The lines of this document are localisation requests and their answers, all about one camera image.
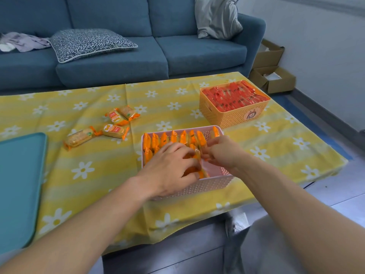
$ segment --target wall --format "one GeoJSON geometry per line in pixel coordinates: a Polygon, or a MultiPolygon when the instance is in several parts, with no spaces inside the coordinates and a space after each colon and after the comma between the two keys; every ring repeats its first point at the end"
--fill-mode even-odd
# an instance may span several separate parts
{"type": "Polygon", "coordinates": [[[239,0],[285,46],[280,66],[296,87],[356,130],[365,129],[365,18],[281,0],[239,0]]]}

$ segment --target cardboard box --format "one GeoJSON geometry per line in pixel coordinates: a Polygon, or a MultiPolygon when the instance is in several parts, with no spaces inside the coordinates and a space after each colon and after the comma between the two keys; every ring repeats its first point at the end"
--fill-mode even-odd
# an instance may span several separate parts
{"type": "Polygon", "coordinates": [[[269,66],[253,69],[249,75],[249,80],[267,93],[276,93],[293,90],[296,77],[279,66],[269,66]],[[264,74],[270,75],[273,72],[278,74],[281,79],[268,81],[264,77],[264,74]]]}
{"type": "Polygon", "coordinates": [[[285,48],[263,39],[259,51],[255,57],[252,69],[268,66],[277,66],[285,48]]]}

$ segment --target tablecloth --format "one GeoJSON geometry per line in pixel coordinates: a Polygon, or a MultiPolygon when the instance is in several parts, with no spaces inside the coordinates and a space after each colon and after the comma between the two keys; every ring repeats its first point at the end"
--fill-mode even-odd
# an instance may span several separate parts
{"type": "MultiPolygon", "coordinates": [[[[46,234],[140,169],[141,135],[210,125],[199,111],[199,88],[245,79],[238,72],[105,87],[0,97],[0,139],[43,132],[49,137],[34,240],[46,234]],[[125,141],[100,136],[66,151],[67,135],[101,129],[114,107],[129,105],[140,118],[125,141]]],[[[337,173],[347,160],[275,101],[253,121],[224,129],[247,152],[274,165],[296,183],[337,173]]],[[[106,252],[156,243],[194,222],[253,202],[235,178],[225,189],[149,201],[106,252]]]]}

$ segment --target sofa armrest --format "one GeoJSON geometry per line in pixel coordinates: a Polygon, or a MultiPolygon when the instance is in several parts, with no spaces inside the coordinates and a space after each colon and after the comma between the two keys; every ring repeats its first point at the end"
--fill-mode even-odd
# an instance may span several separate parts
{"type": "Polygon", "coordinates": [[[247,56],[242,74],[248,77],[266,30],[266,22],[263,19],[242,13],[238,14],[238,21],[244,29],[238,35],[234,36],[231,41],[244,45],[247,48],[247,56]]]}

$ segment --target sofa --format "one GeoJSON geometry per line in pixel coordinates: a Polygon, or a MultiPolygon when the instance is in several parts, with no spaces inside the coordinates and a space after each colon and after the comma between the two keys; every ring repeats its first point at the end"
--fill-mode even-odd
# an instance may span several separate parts
{"type": "Polygon", "coordinates": [[[194,0],[0,0],[0,32],[51,37],[105,28],[138,45],[59,64],[52,48],[0,54],[0,92],[50,91],[239,71],[248,76],[266,24],[238,15],[230,41],[198,39],[194,0]]]}

